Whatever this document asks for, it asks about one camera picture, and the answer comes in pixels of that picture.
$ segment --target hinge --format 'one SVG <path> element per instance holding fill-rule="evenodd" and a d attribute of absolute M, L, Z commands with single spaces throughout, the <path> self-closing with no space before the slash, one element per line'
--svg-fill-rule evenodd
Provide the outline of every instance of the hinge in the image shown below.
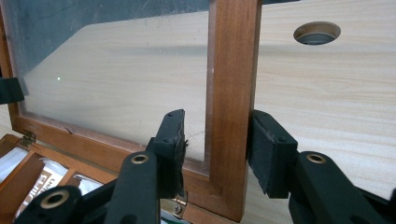
<path fill-rule="evenodd" d="M 184 211 L 187 207 L 187 192 L 184 197 L 175 199 L 161 199 L 161 209 L 173 215 L 174 217 L 183 218 Z"/>
<path fill-rule="evenodd" d="M 29 147 L 35 142 L 35 133 L 32 133 L 30 131 L 24 131 L 24 136 L 18 141 L 18 144 L 20 144 L 23 147 Z"/>

